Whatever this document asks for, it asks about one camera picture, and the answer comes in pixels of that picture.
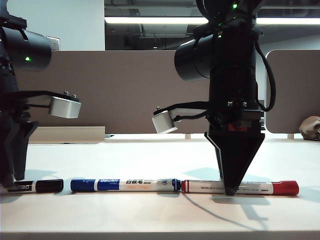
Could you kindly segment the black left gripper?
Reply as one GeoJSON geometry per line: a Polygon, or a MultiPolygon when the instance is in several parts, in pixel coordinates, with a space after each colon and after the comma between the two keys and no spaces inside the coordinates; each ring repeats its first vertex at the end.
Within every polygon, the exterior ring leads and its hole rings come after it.
{"type": "Polygon", "coordinates": [[[25,178],[29,138],[39,126],[30,121],[29,106],[0,107],[0,184],[10,188],[15,180],[25,178]],[[14,123],[19,124],[15,135],[14,123]]]}

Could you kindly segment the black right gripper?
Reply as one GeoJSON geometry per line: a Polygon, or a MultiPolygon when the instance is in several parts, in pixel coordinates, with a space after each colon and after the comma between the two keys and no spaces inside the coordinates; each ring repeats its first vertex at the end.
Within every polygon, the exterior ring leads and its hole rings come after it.
{"type": "Polygon", "coordinates": [[[233,196],[265,139],[261,104],[257,100],[208,100],[205,108],[209,129],[204,136],[214,146],[224,192],[233,196]]]}

